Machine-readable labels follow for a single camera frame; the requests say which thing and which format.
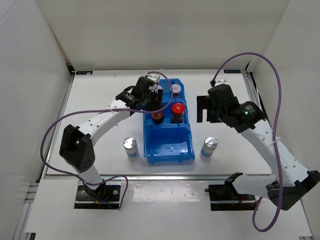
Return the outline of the red-lid chili sauce jar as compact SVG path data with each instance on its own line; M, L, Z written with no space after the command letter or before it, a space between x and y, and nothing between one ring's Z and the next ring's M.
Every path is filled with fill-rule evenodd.
M151 114L151 120L154 124L161 124L164 121L163 111L155 112Z

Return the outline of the white-lid sauce jar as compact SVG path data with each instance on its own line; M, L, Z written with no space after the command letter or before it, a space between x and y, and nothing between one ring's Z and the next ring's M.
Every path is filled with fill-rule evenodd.
M172 84L172 94L174 98L179 98L181 96L182 87L179 84Z

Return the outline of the blue-label white seasoning bottle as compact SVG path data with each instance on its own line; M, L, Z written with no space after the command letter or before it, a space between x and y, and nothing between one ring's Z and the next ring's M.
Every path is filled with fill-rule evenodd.
M138 145L134 137L126 137L123 140L123 147L130 160L136 160L139 157Z

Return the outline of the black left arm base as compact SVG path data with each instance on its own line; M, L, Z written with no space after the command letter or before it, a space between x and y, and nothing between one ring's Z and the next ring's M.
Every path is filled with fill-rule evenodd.
M89 210L118 210L121 202L121 182L111 181L91 189L79 182L76 189L74 208Z

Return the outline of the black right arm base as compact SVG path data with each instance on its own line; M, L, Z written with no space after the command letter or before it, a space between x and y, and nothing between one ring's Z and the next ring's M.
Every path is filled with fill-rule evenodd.
M210 184L204 189L209 194L210 210L217 211L253 211L257 200L251 194L232 193L224 184Z

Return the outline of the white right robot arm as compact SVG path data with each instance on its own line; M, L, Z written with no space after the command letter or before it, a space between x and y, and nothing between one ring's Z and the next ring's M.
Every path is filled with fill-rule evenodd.
M239 103L228 84L219 84L207 95L196 98L198 123L203 111L210 123L224 123L234 128L258 151L270 167L269 176L253 176L236 172L219 185L215 194L221 200L239 200L244 195L263 197L274 205L281 201L281 210L287 211L320 182L317 170L308 170L280 141L265 114L252 101Z

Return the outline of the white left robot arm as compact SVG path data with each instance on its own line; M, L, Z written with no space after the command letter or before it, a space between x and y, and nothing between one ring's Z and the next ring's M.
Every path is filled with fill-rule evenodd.
M160 76L149 73L138 78L136 85L125 88L108 105L107 112L99 112L92 119L64 128L59 155L78 173L88 187L87 194L100 200L105 194L102 177L98 174L94 146L98 140L119 122L129 118L135 111L153 112L157 109L156 88Z

